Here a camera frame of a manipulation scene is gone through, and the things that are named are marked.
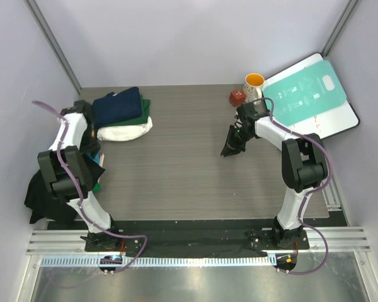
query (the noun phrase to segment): green cloth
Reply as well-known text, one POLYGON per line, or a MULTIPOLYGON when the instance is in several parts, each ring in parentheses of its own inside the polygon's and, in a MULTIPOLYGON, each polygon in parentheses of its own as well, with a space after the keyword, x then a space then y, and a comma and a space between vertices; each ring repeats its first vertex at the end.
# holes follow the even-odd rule
POLYGON ((93 188, 93 192, 101 191, 101 185, 97 182, 93 188))
POLYGON ((113 126, 130 126, 130 125, 141 125, 141 124, 147 124, 147 120, 149 119, 150 115, 150 103, 151 101, 149 99, 143 99, 141 96, 141 108, 143 108, 143 114, 142 116, 138 118, 132 118, 131 120, 127 121, 120 121, 118 123, 113 123, 106 125, 104 127, 113 127, 113 126))

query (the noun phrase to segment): white board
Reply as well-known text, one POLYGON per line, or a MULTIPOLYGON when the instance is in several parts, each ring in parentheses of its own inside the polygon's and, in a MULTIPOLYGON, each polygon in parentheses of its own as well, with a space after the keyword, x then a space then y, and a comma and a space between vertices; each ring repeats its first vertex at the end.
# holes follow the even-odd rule
MULTIPOLYGON (((319 53, 315 53, 267 79, 265 85, 263 85, 263 89, 322 60, 322 56, 319 53)), ((321 138, 325 138, 356 127, 359 123, 360 121, 354 110, 348 102, 345 102, 339 107, 325 111, 324 113, 300 121, 299 123, 295 123, 289 128, 302 134, 317 133, 321 138)))

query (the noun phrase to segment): floor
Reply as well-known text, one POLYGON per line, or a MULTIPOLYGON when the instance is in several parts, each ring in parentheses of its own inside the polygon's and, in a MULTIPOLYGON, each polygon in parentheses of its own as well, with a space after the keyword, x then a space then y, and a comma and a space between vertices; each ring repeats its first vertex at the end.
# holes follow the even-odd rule
MULTIPOLYGON (((312 269, 323 256, 300 254, 295 270, 312 269)), ((41 268, 31 301, 369 302, 354 253, 330 253, 327 263, 307 276, 286 276, 270 266, 128 269, 114 276, 98 272, 96 267, 41 268)))
MULTIPOLYGON (((130 142, 102 142, 106 172, 96 193, 116 220, 273 218, 285 184, 281 154, 266 140, 247 151, 220 157, 235 109, 236 85, 158 86, 140 89, 151 99, 150 132, 130 142)), ((122 87, 84 88, 93 101, 122 87)), ((328 217, 322 193, 314 194, 306 217, 328 217)))

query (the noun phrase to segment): teal board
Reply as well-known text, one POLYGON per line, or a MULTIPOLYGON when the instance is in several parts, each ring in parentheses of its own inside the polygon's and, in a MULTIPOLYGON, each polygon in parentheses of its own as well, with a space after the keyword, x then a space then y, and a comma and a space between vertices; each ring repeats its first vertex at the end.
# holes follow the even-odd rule
POLYGON ((285 126, 339 107, 347 101, 331 64, 317 62, 263 90, 275 102, 274 117, 285 126))

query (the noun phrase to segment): gray table surface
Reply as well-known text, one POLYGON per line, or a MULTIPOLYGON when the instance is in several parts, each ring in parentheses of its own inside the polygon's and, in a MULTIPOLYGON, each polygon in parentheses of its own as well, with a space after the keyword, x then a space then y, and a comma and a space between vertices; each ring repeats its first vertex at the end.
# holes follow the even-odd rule
MULTIPOLYGON (((220 157, 235 109, 229 93, 238 85, 141 87, 151 99, 154 124, 130 142, 102 142, 106 172, 96 193, 116 220, 273 218, 285 184, 281 154, 268 141, 220 157)), ((93 101, 122 87, 84 88, 93 101)), ((306 217, 328 217, 323 194, 314 194, 306 217)))

